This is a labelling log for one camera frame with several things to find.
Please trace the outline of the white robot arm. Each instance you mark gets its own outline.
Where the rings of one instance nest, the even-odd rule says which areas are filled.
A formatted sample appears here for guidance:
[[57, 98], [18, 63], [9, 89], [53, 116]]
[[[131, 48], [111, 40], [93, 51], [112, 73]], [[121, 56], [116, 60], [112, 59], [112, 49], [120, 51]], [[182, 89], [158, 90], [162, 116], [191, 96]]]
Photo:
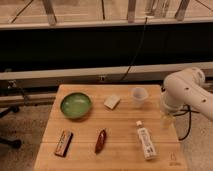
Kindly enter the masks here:
[[159, 99], [163, 129], [170, 127], [174, 115], [184, 104], [193, 107], [207, 119], [213, 121], [213, 93], [203, 88], [204, 83], [205, 74], [197, 67], [174, 72], [165, 77], [164, 91]]

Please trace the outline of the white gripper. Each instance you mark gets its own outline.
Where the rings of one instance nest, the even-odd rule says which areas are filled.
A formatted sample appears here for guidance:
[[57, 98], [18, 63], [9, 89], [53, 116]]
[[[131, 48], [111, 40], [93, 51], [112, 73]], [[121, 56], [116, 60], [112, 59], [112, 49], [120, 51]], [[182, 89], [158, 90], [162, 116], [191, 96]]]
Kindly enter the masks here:
[[168, 129], [174, 121], [175, 115], [181, 108], [181, 102], [172, 97], [168, 92], [163, 92], [159, 101], [160, 109], [164, 113], [161, 116], [161, 127]]

